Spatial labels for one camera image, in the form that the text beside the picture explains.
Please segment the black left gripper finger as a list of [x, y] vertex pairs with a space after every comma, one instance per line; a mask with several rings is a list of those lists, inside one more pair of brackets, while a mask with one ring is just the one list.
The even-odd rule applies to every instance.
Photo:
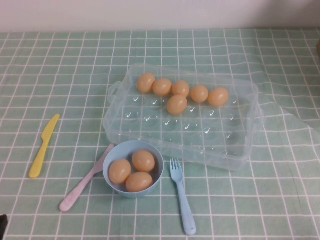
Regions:
[[0, 215], [0, 236], [4, 236], [8, 225], [8, 217], [6, 214]]

